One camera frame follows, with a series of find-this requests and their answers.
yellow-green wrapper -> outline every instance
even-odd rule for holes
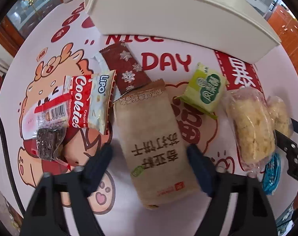
[[[198,63],[198,68],[189,81],[184,94],[177,97],[213,119],[222,94],[226,90],[227,79],[217,71]]]

wooden furniture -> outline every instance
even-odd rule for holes
[[[298,22],[288,11],[278,5],[268,20],[282,41],[282,46],[298,74]]]

round table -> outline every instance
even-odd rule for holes
[[[229,56],[226,54],[194,44],[149,36],[103,36],[85,14],[83,0],[61,4],[25,40],[0,91],[0,116],[6,131],[14,179],[25,208],[43,172],[59,174],[68,171],[66,167],[41,161],[30,154],[30,111],[61,94],[65,75],[99,71],[93,55],[119,40],[125,40],[152,80],[164,79],[186,143],[197,143],[215,165],[226,166],[230,173],[245,174],[240,166],[234,136],[223,108],[219,106],[216,109],[218,119],[213,120],[187,111],[182,103],[172,99],[184,91],[198,62],[222,72],[230,81],[228,89],[255,85],[266,98],[270,95],[279,96],[287,104],[290,115],[298,121],[298,76],[282,46],[274,48],[255,65],[244,63],[236,66],[229,63]],[[298,144],[297,134],[292,139]],[[193,235],[211,199],[205,193],[198,192],[162,205],[157,210],[146,210],[131,182],[113,120],[112,133],[107,136],[93,130],[70,132],[65,146],[67,157],[76,159],[79,161],[78,165],[83,165],[87,161],[87,154],[93,155],[102,143],[110,141],[114,146],[114,158],[97,192],[89,197],[91,208],[104,233],[128,236]],[[288,163],[285,153],[279,153],[282,158],[281,180],[275,194],[268,196],[275,218],[290,205],[298,191],[298,182],[286,173]],[[1,141],[0,190],[20,212],[10,187]],[[229,231],[236,197],[236,194],[231,195],[222,235]],[[63,204],[70,233],[77,235],[67,195],[63,195]]]

cartoon dog illustration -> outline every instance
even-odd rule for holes
[[[19,174],[23,182],[36,187],[43,172],[53,175],[70,172],[69,166],[63,166],[57,162],[41,160],[37,157],[33,145],[33,137],[36,134],[36,117],[34,110],[63,94],[65,75],[90,75],[89,61],[83,59],[84,51],[77,50],[72,54],[73,43],[64,46],[60,56],[52,57],[47,64],[40,62],[35,70],[33,82],[26,90],[26,96],[21,104],[19,118],[20,136],[23,139],[23,147],[18,153]],[[108,135],[102,135],[95,129],[67,128],[63,141],[64,156],[73,169],[75,166],[84,165],[90,156],[101,148],[103,143],[112,140],[112,129]],[[99,188],[89,198],[89,203],[95,214],[108,213],[115,202],[115,184],[108,171],[105,172]],[[68,193],[62,194],[62,202],[70,206]]]

